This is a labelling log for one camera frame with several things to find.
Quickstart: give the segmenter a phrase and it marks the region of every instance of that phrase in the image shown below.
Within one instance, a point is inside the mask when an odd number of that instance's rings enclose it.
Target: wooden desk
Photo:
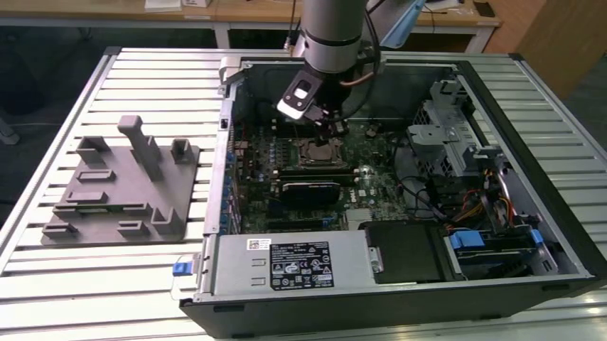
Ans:
[[[214,0],[208,8],[184,6],[182,11],[167,13],[147,13],[144,3],[146,0],[0,0],[0,26],[210,28],[215,30],[218,47],[230,48],[231,29],[287,30],[291,21],[292,3],[286,0]],[[414,33],[472,35],[466,52],[479,53],[502,21],[479,16],[471,0],[463,8],[467,13],[422,13]],[[295,21],[299,17],[300,3]]]
[[[300,17],[300,2],[295,11],[295,22]],[[280,29],[287,30],[291,22],[292,3],[284,0],[219,0],[215,20],[222,30]],[[482,53],[484,46],[502,20],[478,15],[472,0],[467,0],[462,10],[422,13],[414,33],[464,34],[472,36],[466,52]]]

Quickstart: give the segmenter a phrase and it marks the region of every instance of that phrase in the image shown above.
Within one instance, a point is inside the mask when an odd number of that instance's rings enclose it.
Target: aluminum extrusion table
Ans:
[[[124,48],[106,55],[0,231],[0,340],[211,340],[174,300],[172,264],[202,247],[222,111],[219,63],[228,55],[284,57],[275,50]],[[386,53],[388,59],[470,60],[545,171],[607,256],[607,154],[524,61],[507,55]],[[122,145],[115,124],[143,117],[164,145],[187,137],[202,148],[186,241],[124,247],[43,247],[42,225],[79,163],[78,139]],[[487,125],[479,123],[488,132]],[[184,282],[182,290],[195,284]],[[607,292],[562,298],[483,322],[375,328],[267,340],[601,340]]]

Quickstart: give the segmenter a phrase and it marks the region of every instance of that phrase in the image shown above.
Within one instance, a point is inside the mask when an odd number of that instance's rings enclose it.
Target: metal bracket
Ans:
[[[382,254],[378,247],[370,247],[371,269],[375,274],[383,272]]]
[[[442,126],[415,125],[407,128],[411,142],[420,146],[436,146],[444,142],[459,141],[459,136],[454,128],[443,128]]]
[[[219,80],[222,85],[230,85],[244,78],[244,75],[240,72],[242,69],[242,58],[239,56],[222,58],[222,61],[219,62]]]

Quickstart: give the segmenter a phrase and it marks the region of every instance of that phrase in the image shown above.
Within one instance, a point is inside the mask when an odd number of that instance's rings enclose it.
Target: floor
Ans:
[[[232,33],[236,48],[280,48],[280,31]],[[19,55],[43,92],[46,105],[19,116],[0,111],[2,118],[22,136],[16,146],[0,144],[0,226],[28,184],[62,122],[91,76],[107,46],[147,48],[214,48],[210,30],[94,29],[0,27],[0,82],[3,56]],[[589,74],[566,100],[567,107],[607,147],[607,58]]]

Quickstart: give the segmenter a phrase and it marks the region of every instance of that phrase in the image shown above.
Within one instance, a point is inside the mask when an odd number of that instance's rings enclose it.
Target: power supply label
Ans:
[[[274,290],[334,287],[328,242],[272,244],[270,258]]]

